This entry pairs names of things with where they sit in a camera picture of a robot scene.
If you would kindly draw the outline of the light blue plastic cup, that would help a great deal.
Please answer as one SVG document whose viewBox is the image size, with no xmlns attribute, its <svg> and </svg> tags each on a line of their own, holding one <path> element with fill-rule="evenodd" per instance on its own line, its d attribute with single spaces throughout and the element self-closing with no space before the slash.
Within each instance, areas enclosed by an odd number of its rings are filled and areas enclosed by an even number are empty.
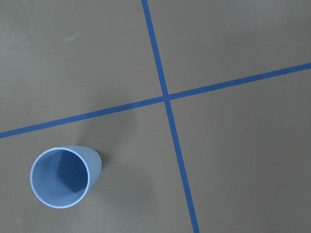
<svg viewBox="0 0 311 233">
<path fill-rule="evenodd" d="M 96 183 L 102 170 L 97 151 L 85 146 L 49 149 L 34 161 L 31 188 L 46 206 L 69 208 L 80 202 Z"/>
</svg>

